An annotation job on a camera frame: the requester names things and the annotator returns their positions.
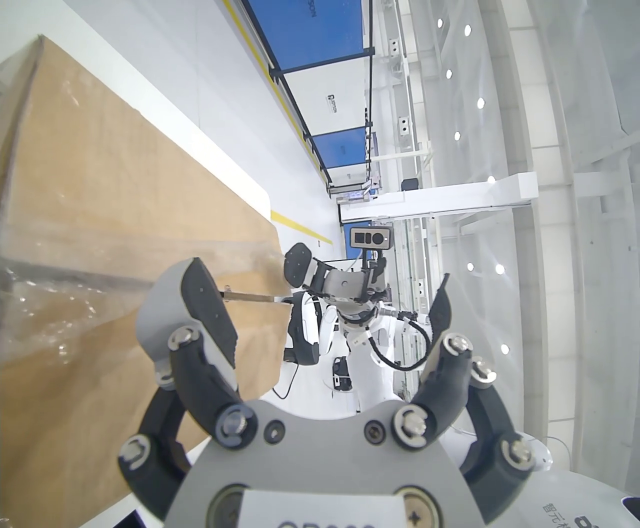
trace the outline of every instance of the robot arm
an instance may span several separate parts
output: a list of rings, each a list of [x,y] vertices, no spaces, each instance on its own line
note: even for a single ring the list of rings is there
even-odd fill
[[[327,295],[337,283],[330,271],[317,275]],[[359,286],[355,277],[339,281],[358,291],[357,301],[334,298],[364,307],[347,312],[352,323],[377,309],[368,304],[377,281],[363,275]],[[432,526],[480,527],[509,506],[534,465],[470,342],[446,328],[434,326],[437,367],[411,403],[387,401],[348,419],[314,421],[265,401],[242,402],[233,373],[237,335],[199,259],[158,280],[136,327],[160,387],[118,463],[167,528],[346,525],[356,518],[358,525],[404,526],[425,516]],[[437,439],[465,405],[477,440],[458,468]],[[212,436],[193,467],[175,439],[186,411]]]

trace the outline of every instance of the plastic wrap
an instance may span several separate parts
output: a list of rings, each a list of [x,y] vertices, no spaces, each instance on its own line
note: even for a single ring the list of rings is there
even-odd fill
[[[0,248],[0,362],[51,346],[58,347],[59,361],[68,362],[75,353],[72,340],[131,313],[168,266],[194,256],[221,289],[290,294],[284,258],[267,243],[109,237],[81,230],[65,235],[49,227],[3,229]]]
[[[128,493],[115,457],[156,389],[134,324],[157,275],[199,256],[220,288],[289,293],[282,254],[266,244],[54,233],[0,232],[0,248],[22,257],[0,260],[0,517],[13,528],[77,527]],[[259,397],[277,382],[290,307],[227,308],[241,394]],[[183,424],[187,449],[204,438]]]

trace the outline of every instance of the cardboard box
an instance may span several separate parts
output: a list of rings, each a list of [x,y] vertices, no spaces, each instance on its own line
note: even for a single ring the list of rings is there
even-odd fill
[[[275,227],[48,39],[0,65],[0,516],[74,528],[128,493],[116,456],[154,390],[136,309],[199,256],[288,293]],[[241,396],[278,381],[290,306],[227,303]],[[189,418],[180,439],[205,438]]]

